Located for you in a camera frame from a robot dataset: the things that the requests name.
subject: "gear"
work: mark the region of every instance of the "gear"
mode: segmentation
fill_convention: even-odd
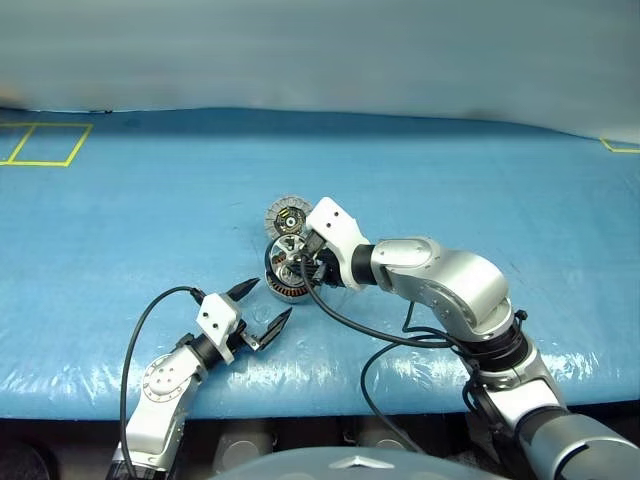
[[[267,235],[275,240],[282,235],[302,233],[311,210],[313,207],[309,202],[295,195],[276,200],[265,215]]]

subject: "table surface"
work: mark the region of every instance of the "table surface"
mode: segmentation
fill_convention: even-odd
[[[30,126],[16,123],[29,122],[43,125],[22,142]],[[0,166],[2,417],[116,418],[141,311],[175,285],[223,291],[261,276],[264,213],[284,194],[333,197],[371,241],[428,235],[485,256],[529,312],[526,331],[569,404],[640,397],[637,154],[533,127],[348,114],[0,111],[0,123],[0,161],[12,160]],[[71,160],[75,145],[68,167],[47,165]],[[322,294],[399,333],[401,299],[376,288]],[[259,332],[286,305],[262,284],[242,308]],[[177,295],[151,315],[131,409],[145,366],[199,333],[196,312]],[[425,307],[414,319],[437,326]],[[358,379],[382,346],[301,304],[267,351],[212,372],[193,415],[369,413]],[[465,379],[452,353],[405,347],[370,372],[389,413],[461,411]]]

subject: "gray wall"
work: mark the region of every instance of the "gray wall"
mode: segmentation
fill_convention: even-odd
[[[640,138],[638,0],[0,3],[0,104],[511,120]]]

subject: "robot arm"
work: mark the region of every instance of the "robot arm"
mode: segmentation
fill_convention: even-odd
[[[355,290],[378,285],[433,310],[447,333],[471,352],[461,357],[471,374],[469,393],[494,439],[519,445],[538,478],[637,473],[637,447],[566,409],[540,352],[520,330],[526,313],[513,311],[507,282],[491,262],[423,237],[371,245],[330,198],[318,203],[306,225],[307,253],[328,248],[342,284]]]
[[[202,295],[197,323],[204,331],[194,338],[185,335],[168,355],[154,360],[144,372],[138,406],[127,424],[128,450],[136,476],[127,471],[122,444],[118,444],[107,480],[170,477],[191,403],[208,371],[244,347],[265,348],[284,328],[291,308],[272,321],[260,338],[249,335],[236,301],[244,297],[257,279],[236,285],[226,294]]]

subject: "black cable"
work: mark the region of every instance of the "black cable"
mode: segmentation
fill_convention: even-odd
[[[464,387],[462,387],[462,401],[464,402],[465,406],[471,413],[477,415],[478,409],[473,405],[473,403],[471,403],[471,400],[469,400],[469,392],[471,391],[471,385],[474,382],[475,382],[475,375],[471,374],[471,377],[469,377],[469,380],[467,380],[467,382],[464,384]]]
[[[417,333],[417,332],[426,332],[431,333],[433,335],[432,338],[444,338],[441,334],[445,333],[441,330],[436,330],[437,333],[434,332],[435,329],[430,327],[410,327],[411,324],[411,316],[413,315],[413,308],[416,302],[409,302],[409,309],[407,310],[407,316],[404,320],[404,324],[402,324],[402,331],[404,333]],[[442,342],[430,342],[429,348],[451,348],[453,344],[448,340],[444,340]]]
[[[433,337],[433,335],[417,335],[411,338],[414,340],[426,340]],[[373,362],[375,362],[378,358],[380,358],[388,351],[400,346],[401,345],[399,343],[391,343],[383,349],[378,350],[371,356],[371,358],[369,358],[369,360],[367,360],[367,363],[365,363],[364,367],[362,367],[362,372],[360,372],[360,389],[362,390],[362,396],[364,397],[364,400],[367,402],[367,405],[369,405],[369,408],[376,415],[376,417],[378,417],[387,427],[389,427],[393,431],[393,433],[395,433],[413,451],[418,453],[425,453],[420,445],[414,442],[409,437],[409,435],[403,432],[400,427],[398,427],[389,417],[387,417],[384,413],[382,413],[382,411],[380,411],[380,409],[373,402],[371,395],[369,395],[369,392],[367,391],[367,372],[369,371],[369,368],[371,368],[371,365],[373,365]]]
[[[407,311],[407,317],[402,325],[402,331],[404,333],[415,333],[415,332],[429,332],[429,327],[409,327],[409,323],[411,322],[411,315],[413,314],[413,308],[415,306],[415,302],[409,302],[409,310]],[[509,356],[518,348],[520,348],[520,344],[524,340],[524,336],[522,334],[522,319],[516,317],[515,319],[515,330],[516,334],[513,340],[504,347],[496,348],[494,350],[487,350],[484,352],[475,352],[475,353],[463,353],[456,350],[451,350],[455,354],[461,356],[465,360],[469,361],[471,359],[482,359],[482,358],[492,358],[497,356]]]
[[[166,292],[158,295],[155,299],[153,299],[153,301],[149,304],[145,311],[142,312],[142,315],[140,315],[138,323],[136,324],[135,328],[133,329],[133,333],[131,334],[131,339],[129,340],[127,353],[124,357],[124,365],[122,366],[122,382],[120,384],[120,448],[122,450],[122,458],[124,458],[124,464],[127,467],[127,472],[132,478],[138,478],[133,466],[133,462],[131,461],[129,445],[127,444],[127,383],[129,380],[129,367],[131,365],[131,357],[133,356],[133,348],[136,345],[136,340],[138,340],[138,335],[140,334],[140,330],[142,330],[142,326],[144,325],[145,320],[151,313],[151,310],[153,310],[154,307],[158,303],[160,303],[162,299],[176,292],[192,292],[192,290],[194,290],[192,287],[180,286],[170,288]]]
[[[310,258],[309,256],[304,254],[302,256],[303,256],[303,259],[305,260],[308,260]],[[353,320],[336,312],[329,305],[327,305],[325,301],[322,300],[322,298],[320,298],[317,292],[315,292],[313,285],[311,284],[311,280],[309,280],[309,277],[307,275],[306,263],[307,263],[306,261],[300,262],[300,273],[301,273],[300,277],[304,282],[304,286],[309,292],[309,295],[311,296],[313,301],[322,309],[322,311],[324,311],[327,315],[329,315],[334,320],[337,320],[338,322],[340,322],[346,327],[349,327],[360,333],[364,333],[365,335],[369,335],[370,337],[374,337],[379,340],[384,340],[385,342],[397,343],[399,345],[406,345],[408,347],[416,347],[416,348],[438,348],[430,345],[429,343],[421,342],[412,338],[398,337],[396,335],[391,335],[389,333],[381,332],[379,330],[374,330],[373,328],[369,328],[360,323],[354,322]],[[451,346],[455,346],[463,355],[469,355],[469,356],[472,355],[471,351],[465,345],[463,345],[460,341],[453,338],[452,336],[446,334],[442,330],[438,330],[437,328],[431,328],[431,327],[419,327],[419,328],[421,329],[420,331],[436,335],[439,338],[442,338],[451,344],[451,345],[447,345],[446,347],[443,346],[439,348],[449,348]]]

